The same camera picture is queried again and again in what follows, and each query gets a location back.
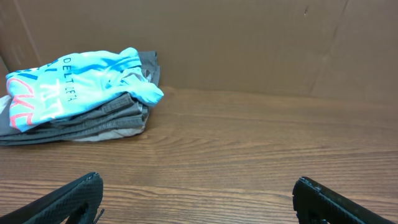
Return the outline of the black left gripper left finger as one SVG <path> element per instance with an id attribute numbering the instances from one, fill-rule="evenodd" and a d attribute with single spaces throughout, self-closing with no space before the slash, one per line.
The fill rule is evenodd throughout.
<path id="1" fill-rule="evenodd" d="M 1 217 L 14 224 L 96 224 L 103 212 L 103 180 L 90 172 L 63 187 Z"/>

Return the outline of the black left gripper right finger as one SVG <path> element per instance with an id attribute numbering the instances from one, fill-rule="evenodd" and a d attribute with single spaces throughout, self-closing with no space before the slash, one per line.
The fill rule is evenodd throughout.
<path id="1" fill-rule="evenodd" d="M 292 195 L 300 224 L 394 224 L 308 177 L 296 181 Z"/>

